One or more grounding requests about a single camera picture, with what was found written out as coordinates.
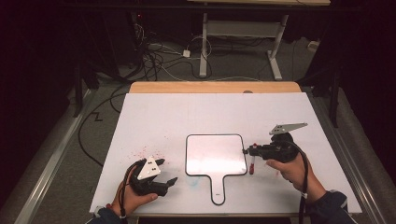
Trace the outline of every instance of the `human hand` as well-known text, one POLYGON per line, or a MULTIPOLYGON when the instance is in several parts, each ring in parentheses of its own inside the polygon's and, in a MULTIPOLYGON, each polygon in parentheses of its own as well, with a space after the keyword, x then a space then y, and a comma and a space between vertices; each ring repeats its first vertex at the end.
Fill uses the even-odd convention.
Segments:
POLYGON ((136 210, 136 208, 139 207, 140 205, 150 203, 158 198, 158 195, 155 193, 150 193, 147 195, 139 196, 134 192, 132 187, 128 185, 131 175, 134 172, 135 168, 136 168, 136 166, 129 173, 128 180, 126 181, 127 185, 123 186, 123 182, 120 183, 119 188, 117 189, 116 196, 112 203, 112 209, 116 213, 116 215, 119 217, 120 217, 119 197, 120 197, 120 190, 123 187, 125 187, 123 207, 125 209, 126 216, 130 216, 134 212, 134 210, 136 210))
MULTIPOLYGON (((306 199, 306 202, 313 203, 326 193, 326 189, 323 188, 321 183, 316 178, 308 159, 307 162, 308 162, 308 178, 307 178, 308 185, 307 185, 306 193, 308 194, 308 197, 306 199)), ((267 164, 272 168, 280 171, 283 178, 289 180, 289 182, 291 182, 297 190, 299 191, 303 190, 305 168, 304 168, 303 157, 300 153, 293 161, 283 163, 276 160, 268 160, 267 164)))

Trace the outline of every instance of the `desk leg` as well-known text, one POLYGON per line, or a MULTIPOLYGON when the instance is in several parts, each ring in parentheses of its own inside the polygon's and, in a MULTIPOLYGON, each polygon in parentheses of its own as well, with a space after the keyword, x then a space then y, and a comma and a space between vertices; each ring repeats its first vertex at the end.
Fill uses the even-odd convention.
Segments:
POLYGON ((274 43, 273 50, 268 50, 268 60, 270 61, 271 68, 273 70, 274 78, 276 81, 282 80, 282 76, 280 75, 279 66, 276 62, 276 53, 279 48, 280 42, 282 41, 282 35, 285 32, 286 22, 288 21, 289 15, 284 15, 282 17, 282 22, 279 24, 279 28, 277 30, 276 39, 274 43))
POLYGON ((199 66, 199 76, 206 77, 206 63, 207 63, 207 49, 206 49, 206 38, 207 38, 207 13, 204 13, 202 29, 202 49, 201 49, 201 63, 199 66))

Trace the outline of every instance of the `white cable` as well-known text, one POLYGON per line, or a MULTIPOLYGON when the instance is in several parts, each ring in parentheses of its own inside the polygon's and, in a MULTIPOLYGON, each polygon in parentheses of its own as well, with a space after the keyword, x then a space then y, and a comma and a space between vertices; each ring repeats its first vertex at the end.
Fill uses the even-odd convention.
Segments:
POLYGON ((178 77, 174 77, 172 74, 170 74, 162 65, 160 65, 160 67, 163 69, 163 71, 165 71, 170 77, 172 77, 172 78, 174 78, 174 79, 176 79, 176 80, 179 80, 179 81, 188 81, 188 80, 184 80, 184 79, 181 79, 181 78, 178 78, 178 77))
POLYGON ((193 39, 190 41, 190 43, 192 43, 192 41, 194 41, 194 40, 196 40, 196 39, 198 39, 198 38, 201 38, 201 39, 205 40, 205 41, 209 44, 209 53, 206 55, 206 58, 207 58, 207 56, 209 56, 210 53, 212 53, 212 45, 210 44, 209 40, 207 40, 206 38, 203 38, 201 35, 198 35, 198 36, 196 36, 195 38, 193 38, 193 39))
POLYGON ((139 31, 137 33, 137 39, 139 39, 140 34, 142 34, 142 41, 139 44, 139 46, 141 46, 143 44, 143 39, 145 38, 145 29, 143 29, 143 27, 137 23, 135 23, 134 25, 139 28, 139 31))
MULTIPOLYGON (((173 54, 177 54, 177 55, 183 56, 181 53, 177 52, 175 49, 172 49, 172 48, 167 47, 167 46, 165 46, 165 45, 161 45, 161 44, 150 44, 150 45, 161 46, 161 47, 163 47, 163 48, 171 49, 171 50, 172 50, 172 51, 160 51, 160 52, 163 52, 163 53, 173 53, 173 54)), ((186 59, 189 59, 189 60, 200 60, 200 58, 186 58, 186 59)))

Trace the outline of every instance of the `cable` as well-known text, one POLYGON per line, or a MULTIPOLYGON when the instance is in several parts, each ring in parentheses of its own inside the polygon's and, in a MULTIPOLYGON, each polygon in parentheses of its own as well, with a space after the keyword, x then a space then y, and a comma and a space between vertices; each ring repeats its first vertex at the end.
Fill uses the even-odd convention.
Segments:
POLYGON ((98 115, 97 112, 94 112, 97 108, 99 108, 101 105, 103 105, 103 104, 106 103, 107 101, 110 101, 111 99, 113 99, 113 98, 115 98, 115 97, 122 96, 122 95, 125 95, 125 93, 117 94, 117 95, 114 95, 114 96, 112 96, 112 97, 110 97, 110 98, 108 98, 108 99, 105 99, 105 100, 104 100, 102 103, 100 103, 94 110, 92 110, 91 113, 88 114, 88 116, 82 121, 82 123, 81 123, 81 125, 79 126, 79 129, 78 129, 78 143, 79 143, 79 146, 81 147, 81 150, 84 152, 84 154, 85 154, 86 156, 88 156, 88 158, 90 158, 91 160, 93 160, 96 164, 98 164, 98 165, 101 166, 101 167, 103 167, 103 164, 102 164, 101 162, 99 162, 96 158, 94 158, 93 156, 91 156, 91 155, 87 152, 87 150, 84 148, 84 146, 82 145, 82 141, 81 141, 81 130, 82 130, 82 127, 84 126, 85 121, 87 121, 87 119, 90 117, 90 115, 92 115, 92 114, 98 115))
POLYGON ((296 2, 300 3, 303 6, 306 6, 306 7, 308 6, 306 3, 300 2, 300 0, 296 0, 296 2))
MULTIPOLYGON (((96 49, 96 51, 97 51, 97 53, 98 53, 98 55, 99 55, 101 61, 105 64, 105 66, 106 66, 107 68, 111 67, 111 66, 109 65, 108 61, 105 59, 104 55, 102 54, 101 50, 99 49, 98 43, 96 42, 95 38, 93 37, 92 32, 91 32, 91 29, 90 29, 90 27, 89 27, 89 24, 87 23, 87 21, 86 21, 86 19, 85 19, 85 16, 82 14, 82 11, 79 10, 78 13, 79 13, 79 16, 81 17, 81 19, 82 19, 82 21, 83 21, 83 23, 84 23, 85 29, 86 29, 86 31, 88 32, 88 34, 89 34, 89 36, 90 36, 90 38, 91 38, 91 41, 92 41, 92 43, 94 44, 94 47, 95 47, 95 49, 96 49)), ((107 38, 108 38, 108 40, 109 40, 109 44, 110 44, 111 48, 114 49, 114 47, 113 47, 113 41, 111 40, 109 31, 108 31, 108 28, 107 28, 107 25, 106 25, 106 20, 104 20, 102 17, 101 17, 101 19, 103 20, 103 23, 104 23, 104 26, 105 26, 105 29, 106 29, 106 35, 107 35, 107 38)), ((142 45, 143 42, 144 42, 144 41, 143 41, 143 40, 144 40, 144 30, 143 30, 143 28, 142 28, 141 26, 139 26, 138 24, 137 24, 137 26, 141 28, 142 33, 143 33, 142 38, 141 38, 142 40, 141 40, 141 43, 140 43, 140 45, 142 45)), ((112 52, 112 57, 113 57, 113 58, 116 58, 116 55, 115 55, 114 50, 111 50, 111 52, 112 52)), ((89 65, 92 66, 92 67, 95 67, 95 65, 92 64, 92 62, 90 62, 89 60, 87 60, 87 64, 89 64, 89 65)), ((133 80, 129 80, 128 78, 129 78, 129 77, 132 77, 132 76, 134 76, 134 75, 136 75, 137 73, 139 73, 139 72, 141 71, 141 69, 142 69, 142 65, 141 65, 141 62, 139 62, 138 65, 136 66, 136 69, 135 69, 134 71, 132 71, 130 74, 128 74, 127 76, 125 76, 125 77, 120 76, 120 74, 113 74, 113 72, 108 72, 108 73, 106 73, 105 71, 102 71, 102 72, 104 72, 104 74, 107 74, 108 76, 110 76, 110 77, 116 79, 117 81, 119 81, 119 82, 121 82, 121 83, 132 84, 132 83, 134 83, 134 81, 133 81, 133 80)))
POLYGON ((168 72, 168 70, 166 70, 166 69, 163 68, 163 67, 162 67, 162 69, 163 69, 163 71, 165 71, 170 77, 174 78, 175 80, 179 80, 179 81, 188 81, 188 80, 180 79, 180 78, 178 78, 178 77, 174 77, 172 74, 170 74, 170 73, 168 72))
POLYGON ((117 91, 119 91, 120 89, 122 89, 123 87, 125 87, 125 86, 127 86, 126 84, 124 84, 124 85, 120 85, 119 87, 117 87, 113 92, 111 92, 111 95, 110 95, 110 105, 111 105, 111 107, 117 112, 117 113, 121 113, 121 111, 119 111, 114 105, 113 105, 113 96, 114 96, 114 94, 117 92, 117 91))
POLYGON ((201 35, 198 35, 198 36, 196 36, 195 38, 193 38, 193 39, 190 41, 190 44, 192 43, 192 41, 194 41, 194 40, 196 40, 196 39, 199 39, 199 38, 203 39, 204 41, 206 41, 206 42, 209 44, 209 53, 206 55, 206 57, 207 57, 207 56, 209 56, 210 53, 212 52, 212 45, 210 44, 209 40, 207 40, 206 38, 203 38, 201 35))
POLYGON ((297 150, 300 152, 302 158, 303 158, 303 163, 304 163, 304 182, 303 182, 303 191, 302 191, 302 196, 300 200, 300 209, 299 209, 299 224, 304 224, 304 209, 305 209, 305 197, 306 197, 306 191, 308 188, 308 158, 306 157, 306 154, 303 152, 300 147, 297 146, 297 144, 289 141, 284 141, 284 143, 292 145, 293 147, 297 148, 297 150))
POLYGON ((137 23, 134 24, 135 26, 137 26, 139 28, 139 31, 137 33, 137 39, 139 39, 140 34, 142 34, 142 37, 140 38, 140 44, 138 46, 141 46, 143 44, 143 40, 145 39, 145 30, 143 29, 143 27, 137 23))
POLYGON ((151 62, 151 66, 146 66, 146 62, 145 62, 145 66, 144 66, 144 70, 145 70, 145 74, 146 74, 146 80, 149 81, 149 76, 148 73, 149 71, 151 71, 152 69, 154 69, 154 76, 155 76, 155 80, 157 81, 158 79, 158 71, 157 71, 157 64, 161 64, 161 61, 158 61, 157 59, 155 59, 151 54, 147 53, 146 55, 146 62, 151 62))
POLYGON ((219 78, 219 79, 214 79, 214 80, 208 80, 208 81, 222 81, 222 80, 227 80, 227 79, 233 79, 233 78, 244 78, 244 79, 248 79, 248 80, 253 80, 253 81, 260 81, 257 78, 254 77, 225 77, 225 78, 219 78))
POLYGON ((207 79, 207 78, 210 78, 213 75, 212 65, 210 65, 209 61, 206 58, 209 54, 205 57, 205 55, 201 52, 201 55, 202 55, 202 58, 206 61, 206 64, 208 65, 208 67, 209 67, 210 74, 205 76, 205 77, 196 77, 196 78, 198 78, 198 79, 207 79))
POLYGON ((160 50, 160 49, 162 49, 162 48, 166 48, 166 49, 171 49, 172 51, 171 51, 171 52, 164 52, 164 51, 161 51, 161 53, 173 53, 173 54, 181 55, 181 53, 177 52, 175 49, 169 48, 169 47, 167 47, 167 46, 165 46, 165 45, 163 45, 163 44, 161 44, 161 45, 160 45, 160 44, 149 44, 149 45, 161 46, 159 49, 154 50, 154 51, 158 51, 158 50, 160 50))
POLYGON ((231 44, 242 45, 242 46, 244 46, 244 48, 245 47, 257 47, 266 39, 265 37, 263 37, 263 38, 257 37, 257 38, 253 38, 253 41, 252 41, 251 44, 245 44, 245 43, 242 43, 242 42, 243 41, 250 41, 251 39, 240 39, 240 40, 236 40, 235 39, 235 40, 231 40, 231 39, 228 38, 228 36, 225 36, 226 38, 224 39, 224 38, 219 38, 218 36, 215 36, 215 35, 209 35, 208 37, 213 37, 213 38, 216 38, 218 40, 229 42, 231 44))
POLYGON ((167 66, 167 67, 162 67, 162 69, 168 69, 168 68, 173 67, 173 66, 175 66, 175 65, 177 65, 177 64, 179 64, 179 63, 188 63, 188 64, 191 66, 191 73, 192 73, 192 75, 195 77, 194 68, 193 68, 193 66, 192 66, 192 63, 189 63, 189 62, 178 62, 178 63, 174 63, 174 64, 169 65, 169 66, 167 66))
POLYGON ((128 169, 125 172, 124 178, 122 180, 122 186, 120 188, 119 192, 119 204, 120 204, 120 214, 121 214, 121 222, 122 224, 128 224, 128 221, 126 220, 126 214, 125 214, 125 208, 124 208, 124 197, 125 197, 125 187, 129 185, 126 182, 128 181, 128 177, 130 176, 130 173, 132 169, 137 165, 137 163, 140 161, 134 162, 131 166, 128 167, 128 169))

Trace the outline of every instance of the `white tabletop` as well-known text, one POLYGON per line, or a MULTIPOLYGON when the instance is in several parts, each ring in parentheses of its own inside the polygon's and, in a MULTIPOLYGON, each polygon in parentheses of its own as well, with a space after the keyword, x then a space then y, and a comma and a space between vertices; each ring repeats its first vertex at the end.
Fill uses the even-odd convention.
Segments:
POLYGON ((345 193, 349 212, 361 213, 305 93, 127 94, 90 212, 112 202, 128 166, 153 156, 165 159, 157 182, 178 180, 165 197, 139 207, 137 216, 295 215, 300 192, 260 158, 254 175, 226 176, 225 202, 213 204, 209 178, 185 172, 186 139, 190 134, 236 133, 247 148, 269 144, 269 132, 277 124, 302 122, 308 126, 291 132, 294 142, 307 154, 323 186, 345 193))

